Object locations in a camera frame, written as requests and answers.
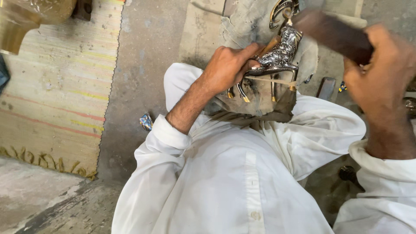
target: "stain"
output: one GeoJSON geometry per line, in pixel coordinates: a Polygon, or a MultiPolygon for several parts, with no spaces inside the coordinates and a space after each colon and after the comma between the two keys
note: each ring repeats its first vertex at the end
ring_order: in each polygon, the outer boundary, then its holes
{"type": "Polygon", "coordinates": [[[131,32],[131,28],[130,28],[130,20],[128,18],[123,18],[121,20],[121,30],[125,31],[125,32],[131,32]]]}
{"type": "Polygon", "coordinates": [[[145,54],[144,50],[140,50],[139,52],[140,60],[144,59],[144,54],[145,54]]]}
{"type": "Polygon", "coordinates": [[[144,67],[143,67],[143,65],[140,65],[140,67],[139,67],[139,74],[140,75],[143,75],[144,74],[144,67]]]}
{"type": "Polygon", "coordinates": [[[150,27],[150,24],[151,24],[152,22],[150,22],[150,20],[145,20],[144,21],[144,26],[146,26],[146,27],[150,27]]]}

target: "man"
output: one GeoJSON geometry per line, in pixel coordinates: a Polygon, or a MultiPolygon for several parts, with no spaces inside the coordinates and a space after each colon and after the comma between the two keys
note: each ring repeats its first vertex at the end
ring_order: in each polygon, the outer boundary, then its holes
{"type": "Polygon", "coordinates": [[[354,113],[300,94],[286,124],[200,115],[259,65],[250,60],[257,44],[218,48],[205,71],[173,64],[164,80],[169,113],[134,153],[137,169],[121,192],[112,232],[416,233],[416,143],[402,102],[416,52],[383,26],[367,33],[371,67],[364,73],[345,60],[344,73],[369,122],[364,141],[365,125],[354,113]],[[341,207],[332,230],[297,181],[348,146],[366,192],[341,207]]]}

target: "forearm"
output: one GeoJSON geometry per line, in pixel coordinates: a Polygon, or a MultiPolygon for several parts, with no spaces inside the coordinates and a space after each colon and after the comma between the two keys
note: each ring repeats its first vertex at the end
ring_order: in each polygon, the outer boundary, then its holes
{"type": "Polygon", "coordinates": [[[166,115],[168,123],[183,134],[189,133],[196,118],[215,96],[215,93],[204,85],[203,76],[204,74],[189,87],[181,100],[166,115]]]}
{"type": "Polygon", "coordinates": [[[367,152],[380,159],[416,158],[416,140],[404,107],[368,116],[370,137],[367,152]]]}

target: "wrist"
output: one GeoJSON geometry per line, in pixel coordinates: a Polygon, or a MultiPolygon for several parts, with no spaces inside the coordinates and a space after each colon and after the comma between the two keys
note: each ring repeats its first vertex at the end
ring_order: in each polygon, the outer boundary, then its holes
{"type": "Polygon", "coordinates": [[[217,92],[213,87],[212,84],[205,78],[204,74],[202,74],[192,85],[189,87],[189,90],[193,89],[196,91],[200,97],[207,98],[211,100],[215,95],[220,92],[217,92]]]}

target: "cloth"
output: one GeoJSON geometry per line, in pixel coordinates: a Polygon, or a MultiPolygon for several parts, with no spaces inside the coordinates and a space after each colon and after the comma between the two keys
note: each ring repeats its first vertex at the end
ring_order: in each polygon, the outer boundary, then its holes
{"type": "MultiPolygon", "coordinates": [[[[272,37],[279,34],[280,27],[285,21],[281,12],[275,18],[275,20],[280,20],[279,26],[274,30],[269,28],[270,12],[275,4],[276,1],[269,0],[239,0],[234,13],[229,17],[221,18],[218,44],[236,49],[245,48],[252,42],[267,45],[272,37]]],[[[304,36],[292,63],[299,67],[297,74],[297,88],[299,88],[311,74],[315,74],[317,71],[318,46],[316,41],[304,36]]],[[[291,72],[279,73],[279,79],[286,82],[292,81],[292,76],[291,72]]],[[[270,75],[265,75],[262,78],[270,79],[270,75]]],[[[278,102],[273,102],[271,99],[270,82],[244,79],[243,89],[250,99],[249,103],[240,97],[236,87],[234,87],[236,97],[233,99],[228,98],[227,94],[220,94],[216,96],[214,101],[224,110],[257,116],[273,111],[290,114],[296,102],[295,96],[289,101],[284,97],[285,91],[288,89],[287,85],[276,84],[278,102]],[[289,108],[282,110],[282,106],[289,106],[289,108]]]]}
{"type": "MultiPolygon", "coordinates": [[[[166,71],[168,110],[201,73],[185,64],[166,71]]],[[[367,192],[341,207],[332,230],[297,180],[346,154],[365,125],[341,106],[300,94],[293,114],[289,123],[200,115],[189,135],[160,115],[134,153],[137,169],[120,194],[112,233],[415,232],[416,160],[372,158],[365,141],[349,152],[367,192]]]]}
{"type": "Polygon", "coordinates": [[[0,55],[0,94],[9,80],[10,75],[7,71],[6,63],[4,62],[3,55],[0,55]]]}

